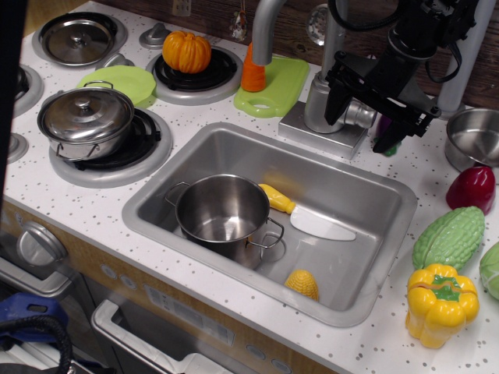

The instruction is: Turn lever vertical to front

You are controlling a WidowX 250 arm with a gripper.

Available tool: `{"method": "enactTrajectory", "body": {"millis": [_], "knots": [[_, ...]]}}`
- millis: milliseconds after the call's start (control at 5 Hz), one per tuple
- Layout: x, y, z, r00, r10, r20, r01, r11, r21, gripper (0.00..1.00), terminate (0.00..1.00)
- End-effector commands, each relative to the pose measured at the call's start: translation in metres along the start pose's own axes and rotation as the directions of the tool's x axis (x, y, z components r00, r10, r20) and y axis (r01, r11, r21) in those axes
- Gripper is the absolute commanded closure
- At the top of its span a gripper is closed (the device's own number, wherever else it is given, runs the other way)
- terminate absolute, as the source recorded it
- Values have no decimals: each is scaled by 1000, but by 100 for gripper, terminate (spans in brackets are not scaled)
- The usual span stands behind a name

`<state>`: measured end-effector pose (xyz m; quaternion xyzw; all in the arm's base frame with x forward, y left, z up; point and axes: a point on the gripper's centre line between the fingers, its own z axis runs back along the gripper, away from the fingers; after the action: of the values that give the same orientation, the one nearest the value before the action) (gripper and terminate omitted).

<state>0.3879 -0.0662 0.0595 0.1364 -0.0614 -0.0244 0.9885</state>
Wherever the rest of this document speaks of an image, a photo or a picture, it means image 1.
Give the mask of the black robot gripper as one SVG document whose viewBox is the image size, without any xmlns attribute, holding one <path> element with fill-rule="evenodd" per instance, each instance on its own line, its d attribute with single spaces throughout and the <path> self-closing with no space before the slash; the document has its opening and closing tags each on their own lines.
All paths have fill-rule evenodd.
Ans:
<svg viewBox="0 0 499 374">
<path fill-rule="evenodd" d="M 406 136 L 424 135 L 441 110 L 418 86 L 417 67 L 391 52 L 379 59 L 336 52 L 327 73 L 330 92 L 324 117 L 328 125 L 334 125 L 355 98 L 382 114 L 374 153 L 388 152 Z"/>
</svg>

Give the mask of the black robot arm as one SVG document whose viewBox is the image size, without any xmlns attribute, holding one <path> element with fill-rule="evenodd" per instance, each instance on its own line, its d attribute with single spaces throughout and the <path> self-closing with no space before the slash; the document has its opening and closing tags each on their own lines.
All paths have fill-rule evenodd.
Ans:
<svg viewBox="0 0 499 374">
<path fill-rule="evenodd" d="M 388 17 L 354 24 L 344 19 L 335 1 L 328 3 L 333 19 L 351 31 L 371 31 L 391 25 L 387 47 L 378 59 L 337 51 L 326 80 L 330 87 L 324 118 L 333 125 L 350 101 L 357 99 L 391 120 L 373 150 L 383 153 L 406 136 L 423 136 L 440 108 L 416 82 L 420 65 L 428 66 L 438 48 L 448 48 L 458 65 L 457 42 L 476 25 L 476 1 L 400 1 Z"/>
</svg>

